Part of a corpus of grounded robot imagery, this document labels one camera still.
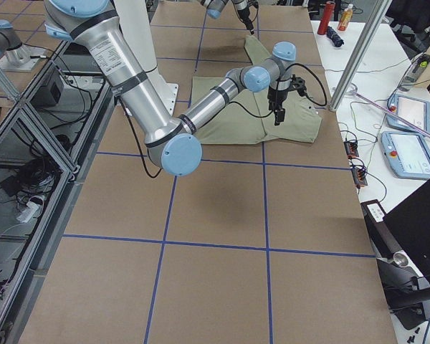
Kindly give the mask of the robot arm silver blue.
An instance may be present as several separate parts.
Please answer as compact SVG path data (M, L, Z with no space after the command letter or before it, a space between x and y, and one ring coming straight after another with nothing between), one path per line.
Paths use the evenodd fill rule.
M250 18L250 8L259 8L257 1L247 0L200 0L200 5L206 8L206 14L212 19L218 19L221 16L225 6L232 3L238 20L246 27L250 34L254 33L254 19Z
M45 1L47 33L85 47L142 128L150 160L174 176L200 164L202 147L194 133L218 115L241 91L269 88L274 106L290 88L296 47L274 45L261 64L235 68L177 118L165 101L170 89L157 72L151 29L143 1Z

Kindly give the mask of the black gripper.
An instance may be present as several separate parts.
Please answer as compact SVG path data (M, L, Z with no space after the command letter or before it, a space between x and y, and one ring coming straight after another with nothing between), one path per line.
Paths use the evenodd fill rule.
M268 108L274 111L274 124L280 125L285 120L285 109L283 102L287 99L289 92L289 81L272 81L269 85L267 99Z
M254 34L254 26L251 19L249 18L249 15L250 15L249 7L247 6L243 9L236 9L236 13L239 17L239 20L244 25L246 25L246 28L250 32L250 34Z

